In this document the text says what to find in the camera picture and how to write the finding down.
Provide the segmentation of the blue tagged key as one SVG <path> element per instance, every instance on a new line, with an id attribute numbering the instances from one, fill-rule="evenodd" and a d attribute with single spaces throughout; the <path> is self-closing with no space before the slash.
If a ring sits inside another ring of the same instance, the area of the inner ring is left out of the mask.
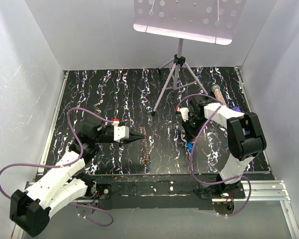
<path id="1" fill-rule="evenodd" d="M 187 148 L 189 151 L 191 151 L 193 149 L 193 143 L 192 142 L 188 142 L 187 143 Z"/>

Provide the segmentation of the round metal keyring disc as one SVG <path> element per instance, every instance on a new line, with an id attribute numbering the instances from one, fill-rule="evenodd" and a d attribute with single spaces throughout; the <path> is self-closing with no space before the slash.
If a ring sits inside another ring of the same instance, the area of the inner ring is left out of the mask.
<path id="1" fill-rule="evenodd" d="M 142 164 L 143 165 L 150 165 L 151 164 L 151 159 L 150 159 L 150 145 L 149 145 L 149 141 L 147 138 L 147 133 L 146 133 L 146 129 L 145 127 L 141 127 L 141 134 L 144 136 L 144 138 L 142 139 L 142 145 L 143 145 L 143 159 L 142 159 Z"/>

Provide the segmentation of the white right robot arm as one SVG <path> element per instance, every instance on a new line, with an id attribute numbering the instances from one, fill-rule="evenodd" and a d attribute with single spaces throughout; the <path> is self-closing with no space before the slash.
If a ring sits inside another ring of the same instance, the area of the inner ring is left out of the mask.
<path id="1" fill-rule="evenodd" d="M 175 111 L 182 117 L 183 126 L 189 139 L 194 139 L 189 159 L 189 169 L 193 178 L 202 185 L 215 186 L 216 194 L 221 198 L 229 197 L 243 177 L 243 173 L 249 163 L 263 152 L 267 147 L 267 142 L 256 113 L 242 113 L 230 109 L 225 104 L 205 94 L 192 94 L 181 101 L 185 101 L 194 96 L 207 97 L 211 103 L 197 104 L 194 101 L 194 112 L 190 114 L 189 108 L 181 107 L 181 103 Z M 205 182 L 199 180 L 193 172 L 193 155 L 197 141 L 207 124 L 213 121 L 227 131 L 229 157 L 223 169 L 218 173 L 216 182 Z"/>

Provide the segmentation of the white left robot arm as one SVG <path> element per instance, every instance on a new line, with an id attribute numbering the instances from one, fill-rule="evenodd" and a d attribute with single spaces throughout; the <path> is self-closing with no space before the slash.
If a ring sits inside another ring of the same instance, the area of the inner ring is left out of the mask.
<path id="1" fill-rule="evenodd" d="M 120 124 L 118 119 L 113 124 L 86 119 L 77 136 L 55 168 L 24 191 L 16 190 L 11 196 L 9 217 L 31 237 L 42 233 L 52 216 L 75 199 L 95 196 L 94 180 L 79 171 L 99 152 L 101 143 L 122 145 L 145 138 Z"/>

